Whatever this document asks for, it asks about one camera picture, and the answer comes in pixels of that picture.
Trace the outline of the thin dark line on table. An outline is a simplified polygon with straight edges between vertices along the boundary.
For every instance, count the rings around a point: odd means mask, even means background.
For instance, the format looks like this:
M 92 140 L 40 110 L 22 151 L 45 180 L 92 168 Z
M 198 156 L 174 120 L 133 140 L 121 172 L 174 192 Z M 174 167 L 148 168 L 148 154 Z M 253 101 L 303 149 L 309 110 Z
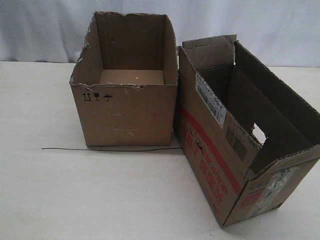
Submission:
M 168 147 L 168 148 L 151 148 L 151 149 L 92 149 L 92 148 L 57 148 L 57 147 L 43 147 L 41 150 L 63 150 L 63 151 L 97 151 L 97 152 L 155 152 L 155 151 L 169 151 L 181 150 L 181 147 Z

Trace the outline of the printed cardboard box red text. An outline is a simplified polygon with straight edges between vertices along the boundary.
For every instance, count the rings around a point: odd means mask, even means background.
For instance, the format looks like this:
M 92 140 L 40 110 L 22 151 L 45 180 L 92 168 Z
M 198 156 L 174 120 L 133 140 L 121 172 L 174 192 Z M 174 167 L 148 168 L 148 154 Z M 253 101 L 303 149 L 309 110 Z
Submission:
M 178 48 L 174 132 L 221 227 L 279 208 L 320 158 L 320 114 L 236 35 Z

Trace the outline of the plain open cardboard box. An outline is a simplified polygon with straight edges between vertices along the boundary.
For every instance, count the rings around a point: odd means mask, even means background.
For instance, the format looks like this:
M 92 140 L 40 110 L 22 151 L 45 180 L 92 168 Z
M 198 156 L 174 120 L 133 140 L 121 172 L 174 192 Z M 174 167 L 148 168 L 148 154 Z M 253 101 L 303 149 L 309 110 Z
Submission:
M 87 146 L 169 145 L 178 88 L 170 18 L 94 12 L 69 84 Z

